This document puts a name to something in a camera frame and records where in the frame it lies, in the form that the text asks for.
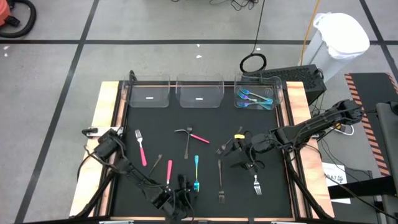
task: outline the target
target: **pink handle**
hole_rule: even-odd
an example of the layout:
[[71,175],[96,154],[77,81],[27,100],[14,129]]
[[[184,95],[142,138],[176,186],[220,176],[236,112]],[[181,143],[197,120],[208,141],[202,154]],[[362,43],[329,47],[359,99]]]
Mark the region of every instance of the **pink handle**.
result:
[[141,147],[139,150],[141,152],[142,165],[147,166],[147,159],[145,159],[144,148]]
[[194,134],[190,134],[192,137],[194,137],[195,139],[197,139],[197,140],[201,140],[201,141],[203,141],[203,142],[205,142],[205,143],[207,143],[207,144],[209,144],[210,142],[209,141],[207,141],[206,139],[203,139],[203,138],[201,138],[201,137],[199,137],[199,136],[196,136],[196,135],[194,135]]
[[172,175],[173,160],[169,160],[167,163],[167,183],[170,181],[170,176]]

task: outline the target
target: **vacuum cleaner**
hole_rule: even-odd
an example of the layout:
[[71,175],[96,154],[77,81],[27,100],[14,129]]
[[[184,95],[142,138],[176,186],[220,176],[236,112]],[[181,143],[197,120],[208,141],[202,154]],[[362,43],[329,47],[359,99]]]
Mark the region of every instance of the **vacuum cleaner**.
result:
[[[26,26],[21,30],[13,33],[2,32],[2,27],[10,25],[13,27],[19,27],[20,21],[11,15],[11,10],[14,8],[15,3],[23,3],[30,9],[29,20]],[[26,35],[33,28],[36,21],[36,8],[29,0],[0,0],[0,37],[5,38],[18,38]]]

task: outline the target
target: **wooden table frame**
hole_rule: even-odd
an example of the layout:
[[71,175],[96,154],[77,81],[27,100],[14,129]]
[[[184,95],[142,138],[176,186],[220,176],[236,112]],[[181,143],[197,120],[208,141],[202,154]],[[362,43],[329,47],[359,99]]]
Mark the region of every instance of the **wooden table frame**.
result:
[[[284,99],[280,104],[282,117],[285,125],[289,125],[290,122],[299,124],[302,121],[310,119],[310,111],[307,104],[307,98],[302,82],[287,82],[287,94],[288,98]],[[125,96],[126,90],[122,90],[119,86],[119,82],[103,82],[98,95],[98,101],[94,113],[92,126],[96,127],[110,127],[121,126],[123,121],[123,114],[126,109]],[[98,145],[97,138],[89,139],[87,146],[91,152]],[[318,148],[316,140],[312,139],[308,142],[309,146]],[[315,200],[321,205],[324,211],[330,216],[334,217],[333,208],[331,206],[330,196],[328,187],[326,186],[326,180],[323,173],[322,161],[320,154],[315,150],[304,147],[300,151],[301,164],[307,189],[313,195]],[[110,158],[110,162],[113,162],[114,155]],[[298,170],[299,166],[296,162],[293,162],[295,170]],[[73,198],[72,207],[70,210],[70,216],[79,213],[87,202],[91,199],[94,192],[97,190],[103,167],[101,164],[96,162],[94,159],[88,159],[80,171],[80,178],[76,185],[75,196]],[[110,185],[107,186],[106,190],[101,199],[101,208],[99,215],[107,214],[107,207],[109,197],[111,196]],[[298,202],[298,212],[300,217],[307,217],[307,211],[303,195],[300,189],[295,186],[295,194]],[[314,218],[317,217],[315,212],[311,211]],[[164,220],[162,217],[112,217],[113,220]],[[195,217],[195,220],[208,220],[208,221],[248,221],[248,218],[201,218]],[[292,221],[295,218],[255,218],[254,221]]]

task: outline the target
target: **trash can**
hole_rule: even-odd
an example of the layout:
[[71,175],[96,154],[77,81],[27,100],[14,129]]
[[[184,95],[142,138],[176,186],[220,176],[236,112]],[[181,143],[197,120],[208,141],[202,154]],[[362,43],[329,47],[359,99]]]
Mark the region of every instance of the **trash can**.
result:
[[365,30],[347,14],[317,14],[313,26],[318,30],[305,50],[303,65],[322,69],[325,83],[369,48]]

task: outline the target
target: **white paper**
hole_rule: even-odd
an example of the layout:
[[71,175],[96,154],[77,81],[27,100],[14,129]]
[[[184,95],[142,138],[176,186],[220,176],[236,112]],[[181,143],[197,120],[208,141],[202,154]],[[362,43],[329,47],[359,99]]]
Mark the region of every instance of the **white paper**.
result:
[[[343,165],[336,165],[336,164],[322,162],[322,166],[323,166],[323,171],[328,177],[332,178],[334,181],[340,184],[347,184],[347,176]],[[337,185],[336,183],[327,178],[326,178],[326,184],[328,187]],[[332,199],[331,201],[351,204],[351,200],[349,198]]]

